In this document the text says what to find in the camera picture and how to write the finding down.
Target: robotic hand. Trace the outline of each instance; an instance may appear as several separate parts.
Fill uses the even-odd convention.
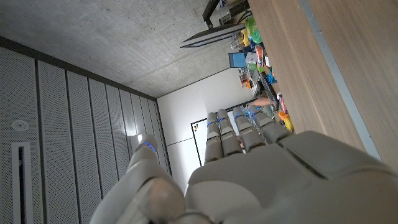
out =
[[[133,154],[91,223],[396,223],[398,176],[315,132],[294,135],[251,106],[208,115],[205,165],[185,196],[157,162],[153,136]]]

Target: perforated wall panel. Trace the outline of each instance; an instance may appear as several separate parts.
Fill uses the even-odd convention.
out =
[[[148,100],[142,97],[140,97],[140,100],[141,100],[142,114],[144,115],[144,123],[147,134],[154,134],[152,121],[150,120]]]
[[[127,148],[126,132],[124,130],[119,89],[106,85],[106,95],[108,97],[109,115],[111,117],[116,165],[118,168],[119,178],[121,178],[126,173],[130,158]]]
[[[136,130],[136,121],[134,120],[134,113],[132,111],[132,104],[131,104],[131,97],[130,93],[120,90],[120,100],[122,103],[122,112],[124,118],[124,125],[126,128],[126,135],[127,136],[135,136],[137,134]],[[130,155],[132,155],[132,149],[130,144],[129,146]]]
[[[156,109],[157,123],[159,124],[159,129],[160,129],[160,138],[161,138],[161,141],[162,141],[163,150],[164,150],[164,154],[165,154],[165,160],[166,160],[166,163],[167,163],[167,171],[170,174],[172,174],[171,167],[170,167],[170,162],[169,162],[169,155],[168,155],[168,152],[167,152],[167,146],[165,145],[165,141],[164,141],[162,123],[160,121],[159,109],[157,107],[157,103],[156,102],[154,102],[154,103],[155,103],[155,109]]]
[[[34,59],[0,47],[0,223],[12,223],[11,143],[30,142],[34,223],[43,223],[40,146]],[[27,131],[12,129],[15,120],[29,124]]]
[[[131,95],[132,109],[134,111],[134,119],[136,120],[137,134],[145,134],[144,116],[142,115],[141,101],[139,96]]]
[[[68,72],[70,116],[82,223],[89,223],[101,201],[88,80]]]
[[[152,126],[154,127],[154,135],[157,140],[157,156],[159,157],[159,164],[164,168],[164,170],[169,171],[166,165],[163,141],[160,136],[160,128],[157,122],[155,102],[148,100],[148,104],[149,104],[150,119],[152,121]]]
[[[78,223],[65,71],[39,61],[48,223]]]
[[[103,196],[118,181],[105,84],[89,80]]]

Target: computer monitor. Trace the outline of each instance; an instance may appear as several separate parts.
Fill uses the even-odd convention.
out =
[[[228,53],[229,56],[229,66],[231,68],[245,68],[246,58],[244,53]]]
[[[246,28],[244,24],[228,24],[208,29],[188,38],[180,44],[180,47],[201,47],[206,44],[232,37],[235,32],[241,31],[244,28]]]

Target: monitor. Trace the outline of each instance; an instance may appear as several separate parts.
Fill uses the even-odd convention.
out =
[[[231,68],[245,68],[246,58],[244,53],[228,53],[229,56],[229,66]]]

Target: wooden tabletop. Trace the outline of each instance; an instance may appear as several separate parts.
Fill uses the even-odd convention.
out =
[[[296,133],[318,131],[364,150],[300,3],[249,3]]]
[[[398,4],[306,2],[382,161],[398,170]],[[318,131],[364,150],[300,1],[249,3],[296,132]]]

